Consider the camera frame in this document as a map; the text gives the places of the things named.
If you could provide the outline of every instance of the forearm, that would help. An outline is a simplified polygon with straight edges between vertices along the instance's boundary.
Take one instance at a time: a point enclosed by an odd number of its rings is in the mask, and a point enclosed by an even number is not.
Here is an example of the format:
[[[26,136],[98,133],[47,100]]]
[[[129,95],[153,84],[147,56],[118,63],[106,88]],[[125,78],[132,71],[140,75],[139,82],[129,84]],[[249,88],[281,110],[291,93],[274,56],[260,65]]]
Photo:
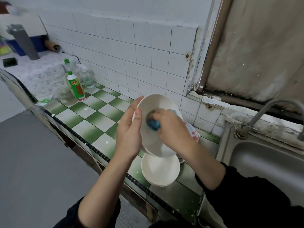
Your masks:
[[[114,156],[79,205],[78,217],[88,228],[107,227],[132,160]]]
[[[194,140],[188,141],[183,147],[183,158],[194,170],[202,183],[209,189],[216,189],[225,176],[225,167],[211,157],[206,148]]]

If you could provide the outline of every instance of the gray tumbler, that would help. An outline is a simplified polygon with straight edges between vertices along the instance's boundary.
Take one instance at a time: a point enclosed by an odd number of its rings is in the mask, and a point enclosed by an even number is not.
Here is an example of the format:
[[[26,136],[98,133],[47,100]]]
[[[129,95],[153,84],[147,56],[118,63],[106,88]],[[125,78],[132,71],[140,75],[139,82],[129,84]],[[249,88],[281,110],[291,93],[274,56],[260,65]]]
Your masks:
[[[13,35],[18,45],[23,49],[29,59],[38,60],[40,58],[31,39],[21,24],[8,25],[6,32]]]

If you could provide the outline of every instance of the faucet spout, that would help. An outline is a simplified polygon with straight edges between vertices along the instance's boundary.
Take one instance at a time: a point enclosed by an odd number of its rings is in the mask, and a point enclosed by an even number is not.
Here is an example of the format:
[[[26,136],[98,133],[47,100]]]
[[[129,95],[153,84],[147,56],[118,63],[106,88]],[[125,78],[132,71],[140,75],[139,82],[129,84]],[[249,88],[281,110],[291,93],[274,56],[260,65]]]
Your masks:
[[[245,139],[249,133],[249,131],[253,128],[255,123],[269,110],[270,107],[273,105],[280,103],[280,102],[287,102],[296,105],[302,112],[303,122],[304,122],[304,104],[297,99],[274,99],[269,101],[264,107],[257,112],[257,114],[245,125],[241,127],[241,129],[237,132],[237,136],[239,138]],[[304,128],[302,132],[297,137],[298,140],[304,141]]]

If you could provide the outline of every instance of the hand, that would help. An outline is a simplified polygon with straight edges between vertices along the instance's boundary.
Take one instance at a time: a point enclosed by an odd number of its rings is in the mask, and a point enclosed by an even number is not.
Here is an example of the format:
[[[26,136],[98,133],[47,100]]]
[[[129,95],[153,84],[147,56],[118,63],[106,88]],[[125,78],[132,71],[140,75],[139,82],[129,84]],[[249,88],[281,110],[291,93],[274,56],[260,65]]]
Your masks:
[[[157,131],[158,137],[180,155],[186,150],[185,147],[194,141],[182,119],[170,109],[156,109],[147,116],[147,119],[159,121],[161,128]]]
[[[143,96],[140,96],[129,105],[117,127],[115,156],[128,161],[133,161],[140,151],[141,135],[139,130],[142,122],[142,111],[136,106],[142,99]]]

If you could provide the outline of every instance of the sink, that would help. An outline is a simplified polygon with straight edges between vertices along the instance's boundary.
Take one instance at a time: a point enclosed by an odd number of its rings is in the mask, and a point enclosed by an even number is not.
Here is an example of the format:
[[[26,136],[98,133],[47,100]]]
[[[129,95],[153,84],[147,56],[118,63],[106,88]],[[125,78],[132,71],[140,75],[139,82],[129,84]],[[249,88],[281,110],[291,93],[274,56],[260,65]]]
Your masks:
[[[263,177],[283,191],[293,206],[304,207],[304,156],[287,144],[256,133],[246,140],[235,137],[235,128],[226,124],[218,161],[234,166],[245,177]],[[204,197],[200,216],[215,227],[224,227],[221,218]]]

